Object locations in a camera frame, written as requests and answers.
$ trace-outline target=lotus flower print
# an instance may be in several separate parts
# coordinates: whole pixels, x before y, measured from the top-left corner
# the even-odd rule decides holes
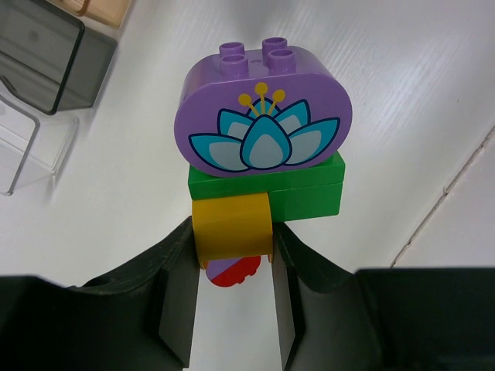
[[[276,90],[272,99],[265,97],[266,83],[258,83],[254,90],[260,96],[255,102],[248,94],[239,96],[241,106],[248,107],[245,114],[221,109],[217,133],[189,136],[191,147],[208,165],[225,172],[296,166],[311,161],[332,143],[339,130],[338,117],[311,122],[306,100],[281,110],[283,90]]]

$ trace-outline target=clear plastic container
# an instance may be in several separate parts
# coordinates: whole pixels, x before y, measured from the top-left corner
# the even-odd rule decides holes
[[[93,106],[116,45],[48,2],[0,1],[0,80],[45,114]]]
[[[95,19],[118,28],[127,14],[131,0],[52,0],[75,15]]]
[[[71,113],[47,116],[0,83],[0,194],[55,175],[77,130]]]

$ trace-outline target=yellow brick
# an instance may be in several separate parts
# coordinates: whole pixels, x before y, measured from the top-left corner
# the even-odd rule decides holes
[[[266,192],[193,200],[193,229],[201,263],[273,253]]]

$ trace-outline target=green brick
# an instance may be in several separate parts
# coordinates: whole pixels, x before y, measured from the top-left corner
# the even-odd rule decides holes
[[[269,192],[271,220],[277,223],[337,215],[342,186],[343,183]]]
[[[192,199],[216,199],[342,183],[345,168],[339,152],[311,168],[234,178],[217,178],[190,166],[188,185]]]

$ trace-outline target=flower petal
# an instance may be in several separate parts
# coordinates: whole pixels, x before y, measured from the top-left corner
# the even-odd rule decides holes
[[[218,132],[223,135],[242,139],[253,121],[252,118],[244,114],[223,109],[218,112]]]
[[[325,151],[335,138],[339,124],[339,118],[329,118],[313,122],[290,134],[292,155],[286,165],[301,165]]]
[[[193,134],[189,142],[195,153],[208,165],[226,172],[243,172],[241,141],[220,134]]]
[[[269,116],[260,116],[246,134],[241,157],[245,165],[262,170],[282,165],[290,157],[291,150],[280,125]]]
[[[306,126],[311,122],[309,105],[306,99],[291,104],[273,117],[282,126],[287,134]]]
[[[268,111],[270,110],[272,103],[273,103],[273,101],[271,99],[265,98],[265,113],[264,114],[268,114]],[[254,108],[256,108],[256,111],[258,111],[259,114],[263,114],[263,109],[261,108],[261,99],[256,100],[253,103],[253,106],[254,106]],[[275,116],[278,112],[280,112],[280,108],[278,108],[278,106],[275,105],[275,107],[273,108],[273,111],[269,114],[269,116]],[[246,115],[249,117],[252,117],[252,118],[256,118],[256,115],[254,114],[254,112],[251,109],[246,113]]]

